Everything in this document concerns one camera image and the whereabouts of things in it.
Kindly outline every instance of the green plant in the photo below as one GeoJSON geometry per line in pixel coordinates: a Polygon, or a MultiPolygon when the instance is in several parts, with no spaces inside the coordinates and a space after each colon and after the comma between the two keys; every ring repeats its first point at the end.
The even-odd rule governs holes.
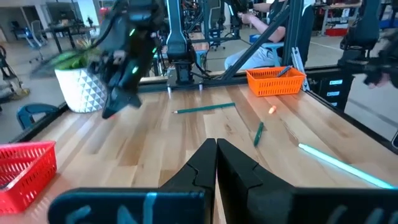
{"type": "MultiPolygon", "coordinates": [[[[85,50],[91,46],[91,41],[88,39],[78,40],[77,44],[80,46],[81,49],[85,50]]],[[[86,50],[83,54],[80,54],[81,51],[72,51],[72,52],[65,52],[60,54],[58,57],[52,60],[52,63],[57,70],[72,70],[78,68],[85,68],[88,66],[88,62],[90,58],[94,55],[99,55],[98,49],[90,49],[86,50]]]]}

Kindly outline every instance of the person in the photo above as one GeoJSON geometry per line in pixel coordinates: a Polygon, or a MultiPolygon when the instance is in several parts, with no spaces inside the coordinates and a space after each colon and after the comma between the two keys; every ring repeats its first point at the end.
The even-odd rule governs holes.
{"type": "MultiPolygon", "coordinates": [[[[252,24],[257,31],[262,34],[269,26],[270,22],[275,18],[275,16],[280,12],[282,6],[284,5],[285,0],[275,0],[272,4],[269,3],[257,3],[254,4],[254,10],[259,12],[269,12],[267,22],[262,22],[259,18],[257,18],[253,14],[239,14],[243,24],[252,24]]],[[[315,3],[315,0],[304,0],[303,6],[303,14],[300,20],[300,26],[307,26],[308,29],[312,29],[313,22],[313,11],[308,7],[315,3]]],[[[277,28],[277,30],[268,38],[266,43],[278,43],[283,42],[285,39],[285,33],[287,28],[288,20],[286,20],[281,26],[277,28]]],[[[303,63],[307,61],[308,47],[310,44],[311,33],[307,32],[305,37],[300,36],[298,38],[298,49],[302,56],[303,63]]],[[[233,54],[226,58],[224,62],[225,69],[228,69],[230,66],[234,65],[235,62],[245,53],[247,49],[244,49],[236,54],[233,54]]],[[[278,60],[282,60],[283,56],[283,47],[277,49],[278,60]]],[[[256,52],[246,61],[246,63],[241,67],[241,69],[250,69],[257,67],[267,67],[273,66],[275,64],[275,59],[272,54],[271,49],[268,49],[266,46],[259,47],[256,52]]]]}

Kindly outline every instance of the green pencil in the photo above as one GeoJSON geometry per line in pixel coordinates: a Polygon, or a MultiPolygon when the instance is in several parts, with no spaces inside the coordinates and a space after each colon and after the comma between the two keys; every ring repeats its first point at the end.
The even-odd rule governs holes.
{"type": "Polygon", "coordinates": [[[263,128],[264,128],[264,123],[260,122],[259,129],[257,130],[256,137],[254,138],[254,147],[256,147],[259,144],[263,128]]]}
{"type": "Polygon", "coordinates": [[[222,105],[202,106],[199,108],[183,109],[183,110],[173,111],[172,113],[192,113],[192,112],[197,112],[197,111],[213,110],[213,109],[224,108],[224,107],[229,107],[229,106],[235,106],[235,103],[225,103],[222,105]]]}

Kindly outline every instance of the floor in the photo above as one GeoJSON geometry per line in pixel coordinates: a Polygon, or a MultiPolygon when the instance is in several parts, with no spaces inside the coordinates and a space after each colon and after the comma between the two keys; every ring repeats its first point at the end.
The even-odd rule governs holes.
{"type": "MultiPolygon", "coordinates": [[[[244,29],[241,37],[249,40],[249,35],[255,34],[254,29],[244,29]]],[[[308,55],[307,67],[320,65],[333,65],[341,57],[342,50],[338,48],[341,38],[339,37],[313,37],[308,55]]],[[[69,49],[70,43],[67,39],[61,40],[62,49],[69,49]]],[[[32,50],[26,42],[15,42],[3,45],[7,50],[7,62],[14,69],[15,73],[24,82],[24,87],[30,88],[31,93],[28,97],[1,105],[3,112],[0,114],[0,143],[10,141],[22,132],[16,120],[16,112],[20,106],[28,103],[47,103],[58,106],[63,103],[62,92],[56,78],[32,78],[30,71],[37,65],[29,63],[34,57],[39,55],[38,51],[32,50]]],[[[208,54],[208,69],[211,71],[224,70],[224,60],[227,56],[238,52],[249,45],[241,40],[234,40],[223,43],[225,49],[219,48],[212,50],[208,54]]],[[[44,57],[48,58],[58,52],[55,43],[49,42],[42,49],[44,57]]],[[[385,138],[391,139],[398,129],[398,104],[388,104],[386,102],[396,102],[395,96],[398,90],[392,85],[384,86],[376,90],[369,90],[362,84],[364,75],[359,75],[354,79],[353,88],[346,106],[346,113],[375,130],[385,138]]]]}

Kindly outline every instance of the green led light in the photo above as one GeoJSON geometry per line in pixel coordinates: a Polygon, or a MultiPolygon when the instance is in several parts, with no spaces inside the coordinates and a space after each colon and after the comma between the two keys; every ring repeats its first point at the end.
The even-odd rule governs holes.
{"type": "Polygon", "coordinates": [[[359,169],[356,169],[350,165],[345,164],[344,162],[339,161],[338,159],[335,159],[331,156],[328,156],[310,146],[306,146],[304,144],[299,144],[298,145],[301,149],[303,149],[304,151],[318,157],[319,159],[322,159],[326,162],[329,162],[330,164],[339,167],[340,169],[343,169],[347,172],[349,172],[350,174],[353,174],[371,184],[374,184],[378,187],[384,188],[384,189],[395,189],[394,186],[392,186],[391,184],[388,184],[380,179],[377,179],[363,171],[360,171],[359,169]]]}
{"type": "Polygon", "coordinates": [[[138,67],[137,66],[135,66],[133,69],[132,69],[132,72],[131,73],[136,73],[137,72],[137,70],[138,70],[138,67]]]}

